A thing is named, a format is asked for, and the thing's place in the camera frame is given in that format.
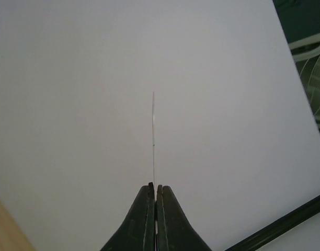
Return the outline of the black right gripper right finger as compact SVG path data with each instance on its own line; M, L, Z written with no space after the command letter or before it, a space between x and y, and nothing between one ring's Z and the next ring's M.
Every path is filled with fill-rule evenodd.
M189 223L170 186L158 186L156 204L158 250L211 249Z

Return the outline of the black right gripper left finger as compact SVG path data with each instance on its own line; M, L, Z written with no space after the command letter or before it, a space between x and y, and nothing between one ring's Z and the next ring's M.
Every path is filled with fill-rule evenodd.
M122 224L103 246L102 250L155 250L155 195L153 183L141 187Z

